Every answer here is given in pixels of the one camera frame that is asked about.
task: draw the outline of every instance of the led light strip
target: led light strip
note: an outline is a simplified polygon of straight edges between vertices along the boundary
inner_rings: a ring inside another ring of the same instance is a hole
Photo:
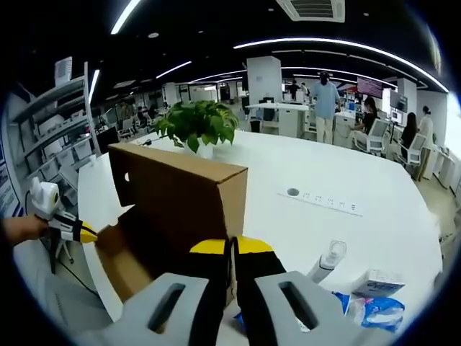
[[[320,76],[314,76],[313,74],[293,74],[296,77],[313,77],[313,78],[320,78]],[[332,81],[345,81],[346,83],[353,83],[357,84],[356,81],[350,81],[348,79],[336,78],[336,77],[329,77]]]
[[[410,66],[412,69],[418,71],[420,74],[423,74],[427,78],[431,79],[435,84],[437,84],[441,89],[443,89],[445,92],[449,92],[448,88],[446,88],[445,85],[443,85],[440,81],[438,81],[435,77],[433,77],[431,74],[425,72],[422,68],[418,67],[414,63],[411,63],[410,61],[407,61],[400,56],[396,56],[392,53],[386,52],[384,50],[380,50],[374,47],[370,47],[369,45],[363,45],[361,43],[355,43],[355,42],[350,42],[350,41],[344,41],[344,40],[334,40],[331,38],[318,38],[318,37],[286,37],[286,38],[277,38],[274,40],[263,40],[263,41],[256,41],[252,43],[245,43],[243,45],[236,45],[233,49],[240,49],[240,48],[245,48],[245,47],[251,47],[254,45],[264,45],[267,43],[281,43],[281,42],[321,42],[321,43],[336,43],[339,45],[349,45],[352,47],[356,48],[361,48],[365,50],[369,50],[378,54],[381,54],[383,56],[387,56],[388,58],[392,58],[393,60],[399,61],[401,63],[406,64],[407,66]]]
[[[246,70],[234,71],[234,72],[226,72],[225,74],[214,74],[212,76],[195,79],[194,81],[190,81],[189,84],[195,83],[196,81],[202,81],[204,79],[209,79],[209,78],[219,77],[219,76],[225,76],[226,74],[241,74],[242,72],[246,72]]]
[[[94,89],[96,88],[96,83],[98,82],[99,70],[96,70],[93,74],[93,80],[91,81],[91,89],[89,90],[88,103],[91,103],[93,98]]]
[[[130,16],[131,12],[135,9],[135,7],[140,3],[141,0],[131,0],[130,3],[125,7],[122,14],[118,18],[117,22],[115,23],[114,27],[112,28],[111,35],[116,35],[122,29],[122,26]]]
[[[165,76],[166,74],[169,74],[170,72],[174,71],[174,70],[177,70],[178,68],[181,68],[181,67],[184,67],[186,65],[189,65],[190,63],[192,63],[191,61],[187,61],[186,63],[182,63],[181,65],[179,66],[176,66],[176,67],[173,67],[171,70],[168,70],[166,72],[163,72],[162,74],[159,74],[156,79],[159,79],[160,77],[163,77]]]
[[[243,77],[221,79],[220,81],[217,81],[216,83],[220,83],[220,82],[222,82],[222,81],[235,81],[236,79],[242,79],[242,78],[243,78]]]
[[[358,76],[358,77],[363,77],[363,78],[367,78],[367,79],[371,79],[373,81],[378,81],[380,83],[383,83],[383,84],[387,84],[388,86],[392,87],[392,88],[397,88],[396,85],[394,84],[391,84],[391,83],[388,83],[386,81],[383,81],[381,79],[376,79],[376,78],[373,78],[373,77],[369,77],[369,76],[364,76],[363,74],[355,74],[353,72],[347,72],[347,71],[340,71],[340,70],[331,70],[329,68],[318,68],[318,67],[282,67],[282,70],[319,70],[319,71],[328,71],[328,72],[336,72],[338,74],[350,74],[352,76]]]

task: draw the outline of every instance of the cable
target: cable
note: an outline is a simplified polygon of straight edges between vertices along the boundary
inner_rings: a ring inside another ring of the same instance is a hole
[[[46,249],[46,251],[48,252],[48,254],[50,254],[50,256],[52,256],[52,254],[50,253],[50,250],[49,250],[49,249],[47,248],[47,246],[45,245],[45,242],[44,242],[42,239],[40,239],[40,241],[42,242],[42,245],[43,245],[43,247]],[[81,284],[82,286],[84,286],[89,292],[93,293],[96,297],[99,298],[99,294],[98,294],[97,292],[93,291],[93,290],[92,290],[90,287],[88,287],[87,285],[85,285],[84,282],[83,282],[83,281],[82,281],[72,270],[70,270],[70,269],[59,259],[59,258],[56,258],[56,260],[57,260],[58,263],[59,263],[60,265],[62,265],[68,272],[70,272],[70,273],[72,274],[72,276],[74,276],[75,279],[77,279],[77,280],[80,282],[80,284]]]

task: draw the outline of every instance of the air conditioning vent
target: air conditioning vent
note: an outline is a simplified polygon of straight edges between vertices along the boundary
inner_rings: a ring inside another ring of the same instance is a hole
[[[345,21],[345,0],[277,0],[293,21]]]

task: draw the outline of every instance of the white pillar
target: white pillar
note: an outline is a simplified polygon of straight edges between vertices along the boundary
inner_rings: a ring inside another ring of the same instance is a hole
[[[237,97],[237,81],[228,81],[230,99]]]
[[[418,114],[418,95],[416,84],[412,81],[409,81],[405,78],[397,80],[398,93],[400,95],[406,96],[408,99],[408,109],[407,113],[413,112],[416,115]]]
[[[282,101],[282,70],[280,60],[273,56],[250,58],[246,61],[250,105],[260,99],[273,97],[274,102]]]
[[[161,91],[164,97],[164,102],[168,103],[168,106],[173,106],[181,101],[181,99],[178,98],[178,92],[176,92],[175,83],[164,84],[161,88]]]

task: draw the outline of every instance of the man in blue shirt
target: man in blue shirt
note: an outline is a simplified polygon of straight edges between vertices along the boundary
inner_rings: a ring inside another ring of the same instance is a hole
[[[317,142],[332,144],[334,110],[336,103],[339,103],[339,94],[335,85],[328,80],[326,72],[320,74],[320,81],[315,83],[311,96],[317,97],[315,104]]]

